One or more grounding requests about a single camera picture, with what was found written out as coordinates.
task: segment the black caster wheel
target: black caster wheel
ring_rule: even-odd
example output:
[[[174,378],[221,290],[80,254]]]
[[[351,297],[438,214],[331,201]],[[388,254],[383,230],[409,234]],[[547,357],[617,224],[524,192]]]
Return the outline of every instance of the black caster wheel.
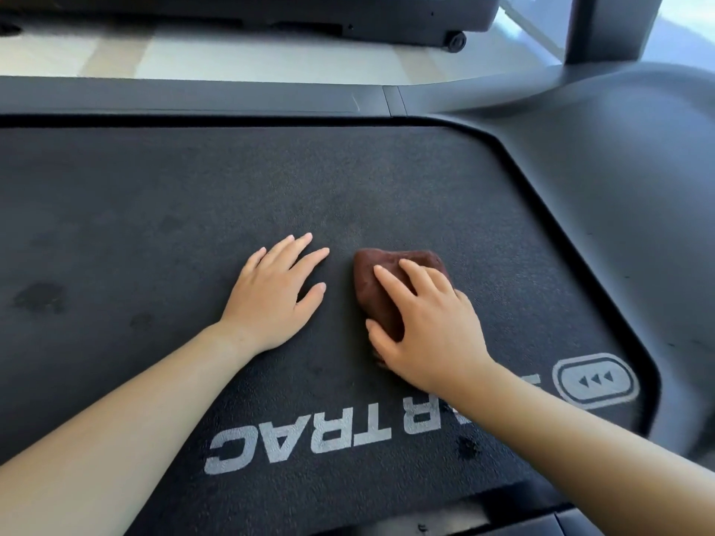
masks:
[[[445,48],[451,53],[458,53],[467,44],[467,36],[464,32],[448,32],[445,37]]]
[[[10,24],[9,22],[0,22],[0,38],[9,38],[13,35],[20,35],[21,33],[21,27]]]

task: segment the brown sponge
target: brown sponge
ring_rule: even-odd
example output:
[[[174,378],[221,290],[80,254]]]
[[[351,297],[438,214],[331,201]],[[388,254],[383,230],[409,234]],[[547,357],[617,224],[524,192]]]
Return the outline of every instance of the brown sponge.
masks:
[[[393,303],[387,291],[375,278],[375,265],[382,265],[402,281],[412,292],[415,289],[407,273],[400,267],[401,259],[409,259],[418,265],[440,271],[447,278],[447,269],[440,257],[429,250],[411,252],[385,252],[376,248],[363,248],[355,253],[353,259],[353,277],[357,303],[369,318],[382,326],[387,334],[399,342],[405,336],[405,325],[398,307]]]

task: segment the treadmill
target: treadmill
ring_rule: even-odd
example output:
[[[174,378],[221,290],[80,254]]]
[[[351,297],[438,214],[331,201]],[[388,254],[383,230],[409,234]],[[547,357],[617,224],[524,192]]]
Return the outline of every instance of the treadmill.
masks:
[[[489,29],[499,1],[0,0],[0,12],[224,19],[247,28],[310,27],[345,38],[443,47],[457,53],[467,43],[464,32]]]
[[[712,468],[715,75],[637,61],[659,3],[574,0],[563,66],[450,83],[0,78],[0,462],[310,230],[325,301],[229,383],[129,535],[598,534],[375,365],[364,246],[438,252],[495,360]]]

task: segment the bare skin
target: bare skin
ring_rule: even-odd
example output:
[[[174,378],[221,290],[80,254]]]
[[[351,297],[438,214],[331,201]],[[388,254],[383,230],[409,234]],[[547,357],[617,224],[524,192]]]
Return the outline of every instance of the bare skin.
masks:
[[[228,381],[287,342],[325,285],[297,302],[328,249],[312,237],[249,258],[221,320],[0,467],[0,534],[121,535]],[[710,535],[715,475],[520,380],[492,360],[467,297],[403,260],[414,295],[380,267],[405,338],[366,322],[387,366],[511,446],[607,535]]]
[[[608,535],[715,534],[715,474],[516,377],[491,359],[469,299],[434,269],[402,260],[417,294],[375,276],[405,322],[372,345],[411,384],[440,396],[520,454]]]

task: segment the person's left hand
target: person's left hand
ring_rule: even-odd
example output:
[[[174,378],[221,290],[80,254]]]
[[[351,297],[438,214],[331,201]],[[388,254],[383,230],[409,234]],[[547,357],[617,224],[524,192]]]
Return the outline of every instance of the person's left hand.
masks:
[[[290,235],[266,253],[254,253],[241,270],[221,320],[214,326],[237,349],[252,355],[278,347],[295,335],[322,302],[325,282],[313,286],[298,302],[298,292],[315,266],[327,257],[321,248],[302,257],[312,241],[306,233]]]

